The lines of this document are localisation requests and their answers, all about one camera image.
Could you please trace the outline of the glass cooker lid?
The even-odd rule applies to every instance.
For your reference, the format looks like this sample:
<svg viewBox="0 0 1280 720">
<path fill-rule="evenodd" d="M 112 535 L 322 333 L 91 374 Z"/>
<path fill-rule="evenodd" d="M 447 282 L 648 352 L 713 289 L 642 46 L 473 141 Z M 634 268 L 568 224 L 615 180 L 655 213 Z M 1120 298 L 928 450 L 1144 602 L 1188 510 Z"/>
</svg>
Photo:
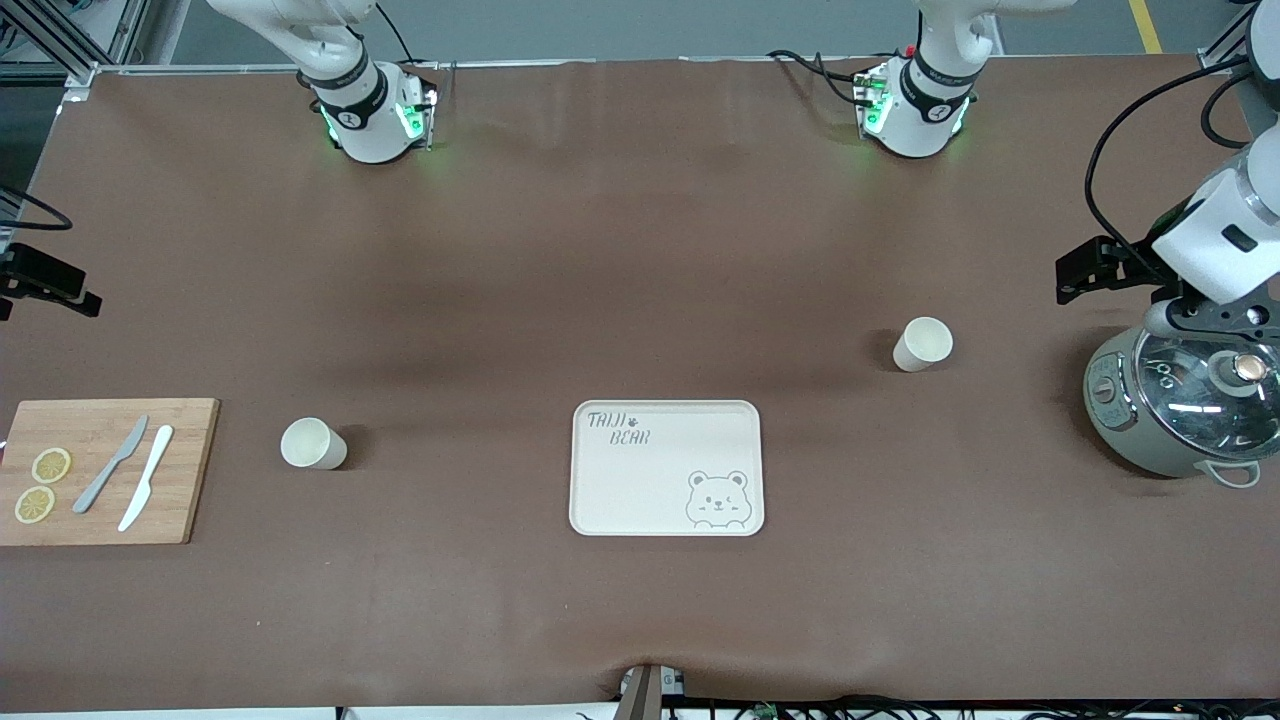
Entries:
<svg viewBox="0 0 1280 720">
<path fill-rule="evenodd" d="M 1192 448 L 1228 461 L 1280 452 L 1279 348 L 1143 332 L 1135 378 L 1156 420 Z"/>
</svg>

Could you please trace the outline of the grey plastic knife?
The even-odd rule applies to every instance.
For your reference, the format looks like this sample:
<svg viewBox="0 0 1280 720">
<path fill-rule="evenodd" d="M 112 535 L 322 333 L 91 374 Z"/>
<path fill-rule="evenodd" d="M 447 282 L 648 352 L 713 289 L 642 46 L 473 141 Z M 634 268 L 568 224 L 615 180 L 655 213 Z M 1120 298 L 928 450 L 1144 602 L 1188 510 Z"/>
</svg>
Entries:
<svg viewBox="0 0 1280 720">
<path fill-rule="evenodd" d="M 148 415 L 141 415 L 131 433 L 122 442 L 115 454 L 108 460 L 102 470 L 95 477 L 90 486 L 79 495 L 72 505 L 74 514 L 86 514 L 92 509 L 113 473 L 129 459 L 140 446 L 148 425 Z"/>
</svg>

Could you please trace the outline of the brown table cover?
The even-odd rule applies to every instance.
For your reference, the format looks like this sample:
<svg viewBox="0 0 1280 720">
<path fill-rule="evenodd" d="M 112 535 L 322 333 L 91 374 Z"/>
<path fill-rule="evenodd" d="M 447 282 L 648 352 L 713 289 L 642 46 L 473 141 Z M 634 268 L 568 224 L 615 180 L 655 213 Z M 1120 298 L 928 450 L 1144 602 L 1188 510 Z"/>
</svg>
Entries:
<svg viewBox="0 0 1280 720">
<path fill-rule="evenodd" d="M 1082 407 L 1144 290 L 1055 302 L 1082 177 L 1193 56 L 1000 58 L 904 161 L 780 63 L 458 69 L 362 167 L 292 76 L 105 76 L 23 241 L 102 313 L 0 323 L 31 398 L 212 397 L 187 544 L 0 548 L 0 712 L 590 701 L 1280 698 L 1280 482 L 1151 479 Z M 901 372 L 914 318 L 954 351 Z M 580 536 L 576 407 L 741 398 L 750 537 Z M 293 468 L 307 416 L 347 443 Z"/>
</svg>

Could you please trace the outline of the grey-green electric cooker pot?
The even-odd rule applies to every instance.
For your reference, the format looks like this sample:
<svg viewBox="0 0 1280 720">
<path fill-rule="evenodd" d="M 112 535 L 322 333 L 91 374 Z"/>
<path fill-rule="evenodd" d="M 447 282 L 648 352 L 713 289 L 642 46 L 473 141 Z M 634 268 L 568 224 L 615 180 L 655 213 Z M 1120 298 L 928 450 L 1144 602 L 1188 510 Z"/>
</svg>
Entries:
<svg viewBox="0 0 1280 720">
<path fill-rule="evenodd" d="M 1137 383 L 1137 343 L 1143 332 L 1149 333 L 1135 327 L 1114 336 L 1087 364 L 1082 395 L 1100 437 L 1126 461 L 1156 475 L 1203 475 L 1230 489 L 1257 486 L 1263 461 L 1280 452 L 1261 460 L 1228 461 L 1192 448 L 1156 420 Z"/>
</svg>

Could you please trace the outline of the white plastic knife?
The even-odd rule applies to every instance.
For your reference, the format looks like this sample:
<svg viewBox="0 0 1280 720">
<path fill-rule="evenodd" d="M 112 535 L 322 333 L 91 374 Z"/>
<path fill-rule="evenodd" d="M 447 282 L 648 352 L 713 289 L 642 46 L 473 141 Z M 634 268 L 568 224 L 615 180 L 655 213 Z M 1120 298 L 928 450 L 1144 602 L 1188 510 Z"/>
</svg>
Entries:
<svg viewBox="0 0 1280 720">
<path fill-rule="evenodd" d="M 140 518 L 141 512 L 148 503 L 151 495 L 154 492 L 152 489 L 154 475 L 161 464 L 161 460 L 172 442 L 174 432 L 175 428 L 172 425 L 161 425 L 157 428 L 157 432 L 154 437 L 154 442 L 151 443 L 148 451 L 146 464 L 140 475 L 138 484 L 134 488 L 134 493 L 129 501 L 129 505 L 125 509 L 125 512 L 116 527 L 118 532 L 120 533 L 127 532 Z"/>
</svg>

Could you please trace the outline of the cream tray with bear print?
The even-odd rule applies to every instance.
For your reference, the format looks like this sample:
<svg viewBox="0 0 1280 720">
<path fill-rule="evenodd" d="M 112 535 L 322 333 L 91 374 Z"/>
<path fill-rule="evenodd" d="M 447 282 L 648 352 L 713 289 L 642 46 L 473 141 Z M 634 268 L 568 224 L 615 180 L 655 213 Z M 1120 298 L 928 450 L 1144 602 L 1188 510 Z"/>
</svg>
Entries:
<svg viewBox="0 0 1280 720">
<path fill-rule="evenodd" d="M 580 536 L 755 536 L 765 523 L 759 411 L 741 398 L 580 404 L 568 518 Z"/>
</svg>

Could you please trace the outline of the aluminium frame profile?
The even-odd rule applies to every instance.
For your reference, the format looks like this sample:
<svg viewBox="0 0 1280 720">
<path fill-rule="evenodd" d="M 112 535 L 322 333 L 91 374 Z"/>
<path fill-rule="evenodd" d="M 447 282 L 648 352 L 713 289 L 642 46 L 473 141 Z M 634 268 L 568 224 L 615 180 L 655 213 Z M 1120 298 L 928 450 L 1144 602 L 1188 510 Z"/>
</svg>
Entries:
<svg viewBox="0 0 1280 720">
<path fill-rule="evenodd" d="M 0 0 L 0 85 L 86 81 L 124 64 L 151 0 Z"/>
</svg>

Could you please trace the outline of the bamboo cutting board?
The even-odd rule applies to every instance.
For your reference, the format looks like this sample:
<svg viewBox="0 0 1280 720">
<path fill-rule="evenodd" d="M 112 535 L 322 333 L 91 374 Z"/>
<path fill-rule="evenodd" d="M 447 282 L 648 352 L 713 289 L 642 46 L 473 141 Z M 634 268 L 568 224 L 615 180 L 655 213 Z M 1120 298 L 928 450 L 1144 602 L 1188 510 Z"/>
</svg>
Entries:
<svg viewBox="0 0 1280 720">
<path fill-rule="evenodd" d="M 215 398 L 27 400 L 17 406 L 0 462 L 0 547 L 182 544 L 188 541 L 212 446 Z M 72 505 L 102 470 L 141 415 L 148 425 L 134 451 L 113 473 L 86 514 Z M 116 527 L 145 469 L 161 425 L 175 428 L 152 480 L 152 495 L 134 524 Z M 70 452 L 73 466 L 59 482 L 37 483 L 29 468 L 46 448 Z M 19 524 L 15 501 L 32 486 L 49 486 L 58 501 L 41 523 Z"/>
</svg>

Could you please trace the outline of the white plastic cup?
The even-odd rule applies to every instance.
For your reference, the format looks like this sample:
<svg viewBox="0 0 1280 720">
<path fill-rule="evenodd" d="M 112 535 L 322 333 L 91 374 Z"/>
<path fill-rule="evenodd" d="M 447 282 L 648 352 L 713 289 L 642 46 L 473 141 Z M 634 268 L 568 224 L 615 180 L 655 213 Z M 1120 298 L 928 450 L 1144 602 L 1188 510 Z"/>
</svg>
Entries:
<svg viewBox="0 0 1280 720">
<path fill-rule="evenodd" d="M 280 438 L 282 457 L 300 469 L 334 470 L 346 459 L 346 441 L 324 420 L 307 416 L 289 424 Z"/>
<path fill-rule="evenodd" d="M 924 372 L 946 360 L 954 351 L 951 329 L 933 316 L 911 319 L 897 338 L 892 360 L 901 372 Z"/>
</svg>

